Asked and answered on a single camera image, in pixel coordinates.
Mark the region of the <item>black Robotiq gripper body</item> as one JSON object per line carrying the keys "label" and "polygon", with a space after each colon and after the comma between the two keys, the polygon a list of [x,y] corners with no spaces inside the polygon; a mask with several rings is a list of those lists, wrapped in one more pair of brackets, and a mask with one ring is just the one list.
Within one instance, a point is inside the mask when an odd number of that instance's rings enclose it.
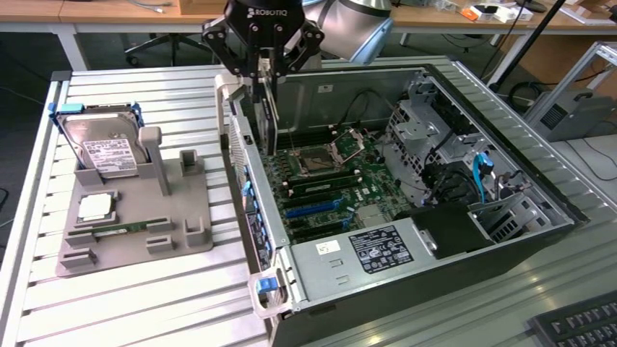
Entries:
{"label": "black Robotiq gripper body", "polygon": [[302,1],[228,1],[224,17],[248,47],[284,46],[306,23]]}

